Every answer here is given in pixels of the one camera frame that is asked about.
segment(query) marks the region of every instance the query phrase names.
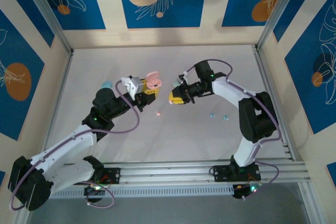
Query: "beige wall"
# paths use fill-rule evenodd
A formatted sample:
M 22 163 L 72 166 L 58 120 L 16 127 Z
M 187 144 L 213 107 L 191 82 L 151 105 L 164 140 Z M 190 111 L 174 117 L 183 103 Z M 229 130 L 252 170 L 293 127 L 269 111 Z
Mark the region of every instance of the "beige wall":
M 285 56 L 327 0 L 306 0 L 279 43 L 270 36 L 265 47 L 269 68 L 275 81 L 282 110 L 296 147 L 307 165 L 329 223 L 336 220 L 336 188 L 327 171 L 327 164 L 336 161 L 336 124 L 313 135 L 294 83 L 285 64 Z
M 6 172 L 0 190 L 0 220 L 11 223 L 14 213 L 8 208 L 11 194 L 7 185 L 13 162 L 22 155 L 29 158 L 40 152 L 68 56 L 57 39 L 49 48 L 15 0 L 0 0 L 0 9 L 45 63 L 18 141 L 0 134 L 0 170 Z

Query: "metal bracket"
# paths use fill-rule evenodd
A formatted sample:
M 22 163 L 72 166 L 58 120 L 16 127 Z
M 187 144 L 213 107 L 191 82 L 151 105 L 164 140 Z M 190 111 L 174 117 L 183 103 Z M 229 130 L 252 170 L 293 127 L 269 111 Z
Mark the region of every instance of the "metal bracket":
M 118 185 L 120 180 L 120 168 L 104 168 L 101 185 Z
M 254 181 L 260 181 L 260 171 L 256 164 L 251 164 L 246 167 L 242 167 L 233 173 L 230 165 L 215 165 L 209 173 L 214 176 L 215 182 L 242 182 L 249 181 L 253 178 Z

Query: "pink object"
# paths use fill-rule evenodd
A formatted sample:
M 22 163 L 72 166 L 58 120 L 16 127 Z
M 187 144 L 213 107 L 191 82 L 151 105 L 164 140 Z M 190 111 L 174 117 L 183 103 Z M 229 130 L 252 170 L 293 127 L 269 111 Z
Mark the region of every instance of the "pink object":
M 149 89 L 158 89 L 162 86 L 162 81 L 158 79 L 160 73 L 158 71 L 148 73 L 146 75 L 147 88 Z

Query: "wall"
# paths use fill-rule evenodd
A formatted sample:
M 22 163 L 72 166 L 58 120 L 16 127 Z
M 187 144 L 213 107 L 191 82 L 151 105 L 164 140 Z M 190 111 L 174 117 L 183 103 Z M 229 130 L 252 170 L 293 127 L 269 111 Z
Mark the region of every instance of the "wall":
M 28 64 L 33 64 L 43 68 L 41 72 L 39 72 L 40 69 L 38 71 L 32 68 L 29 69 L 32 81 L 32 89 L 27 98 L 27 100 L 30 99 L 29 103 L 26 104 L 24 101 L 20 101 L 21 98 L 16 97 L 17 93 L 11 94 L 12 102 L 6 104 L 9 109 L 2 113 L 0 117 L 1 125 L 8 123 L 12 117 L 21 116 L 21 114 L 24 117 L 23 127 L 20 128 L 17 136 L 11 135 L 11 133 L 0 133 L 0 170 L 6 173 L 0 190 L 0 219 L 1 223 L 11 223 L 14 214 L 8 208 L 11 194 L 7 189 L 7 185 L 13 162 L 22 155 L 31 157 L 41 150 L 55 107 L 68 56 L 56 38 L 50 46 L 46 43 L 40 31 L 36 29 L 15 0 L 0 0 L 0 10 L 6 16 L 2 16 L 0 26 L 7 22 L 8 19 L 8 22 L 12 23 L 17 31 L 17 43 L 13 43 L 12 48 L 10 50 L 7 49 L 7 52 L 2 51 L 0 60 L 10 59 L 17 61 L 17 57 L 20 56 L 27 66 Z M 0 50 L 2 50 L 3 46 L 6 46 L 8 39 L 11 40 L 11 32 L 7 32 L 7 38 L 2 43 Z M 16 83 L 15 80 L 11 80 L 11 82 L 11 85 Z M 7 100 L 9 101 L 8 94 L 10 94 L 10 91 L 6 85 L 3 85 L 0 89 L 1 109 L 3 111 L 6 107 L 3 106 L 4 99 L 6 99 L 6 103 Z M 12 125 L 7 125 L 8 128 L 14 127 L 16 121 L 10 121 L 10 123 Z
M 336 188 L 326 165 L 336 161 L 336 107 L 331 103 L 333 99 L 330 100 L 332 86 L 328 86 L 331 88 L 328 95 L 325 91 L 330 77 L 321 81 L 315 66 L 319 54 L 334 53 L 326 52 L 322 46 L 325 42 L 335 43 L 332 37 L 325 39 L 324 30 L 320 30 L 323 23 L 333 29 L 333 23 L 328 20 L 336 12 L 332 7 L 328 9 L 332 0 L 325 5 L 326 1 L 305 0 L 279 42 L 275 36 L 270 36 L 262 54 L 271 69 L 297 149 L 307 165 L 327 220 L 333 223 L 336 219 Z M 322 59 L 323 62 L 334 62 L 333 56 L 323 58 L 322 54 Z M 329 73 L 321 72 L 323 77 Z
M 73 48 L 255 44 L 276 0 L 47 0 Z M 18 0 L 36 27 L 29 0 Z M 50 40 L 50 32 L 44 31 Z

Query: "white robotic arm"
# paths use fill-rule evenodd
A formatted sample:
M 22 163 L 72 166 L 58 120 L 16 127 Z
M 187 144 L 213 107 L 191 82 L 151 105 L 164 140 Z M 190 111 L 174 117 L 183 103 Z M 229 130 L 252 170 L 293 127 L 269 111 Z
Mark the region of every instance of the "white robotic arm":
M 238 89 L 234 88 L 232 85 L 229 84 L 229 82 L 233 83 L 230 80 L 226 80 L 225 77 L 220 77 L 214 80 L 212 82 L 213 92 L 214 94 L 223 97 L 224 99 L 232 103 L 237 109 L 239 109 L 239 101 L 241 101 L 242 99 L 249 99 L 250 97 L 245 93 L 239 91 Z M 250 94 L 256 95 L 253 91 L 246 91 Z M 238 166 L 245 167 L 253 163 L 253 153 L 259 145 L 258 142 L 252 143 L 251 141 L 248 141 L 244 136 L 242 137 L 239 148 L 233 156 Z
M 195 97 L 212 94 L 232 103 L 239 110 L 239 127 L 243 137 L 237 152 L 231 157 L 230 167 L 225 172 L 227 178 L 223 181 L 247 180 L 248 176 L 244 175 L 257 170 L 254 158 L 260 148 L 259 143 L 276 130 L 266 111 L 251 96 L 257 97 L 275 118 L 270 96 L 266 92 L 256 94 L 228 80 L 225 74 L 214 73 L 207 60 L 197 63 L 194 68 L 201 81 L 189 84 L 185 73 L 179 76 L 179 86 L 172 90 L 169 97 L 170 104 L 195 103 Z
M 120 96 L 116 97 L 111 89 L 100 89 L 92 102 L 93 107 L 89 115 L 70 135 L 31 159 L 22 156 L 14 162 L 8 189 L 28 210 L 39 208 L 51 193 L 88 180 L 97 183 L 115 169 L 104 168 L 92 156 L 72 165 L 66 164 L 71 164 L 79 153 L 110 133 L 114 127 L 112 119 L 134 106 L 142 112 L 146 105 L 156 99 L 159 91 L 159 87 L 148 91 L 145 88 L 146 80 L 138 77 L 130 76 L 123 84 L 127 88 L 136 87 L 136 92 L 128 88 L 128 93 L 124 95 L 119 93 Z M 113 180 L 118 183 L 119 177 L 115 176 Z

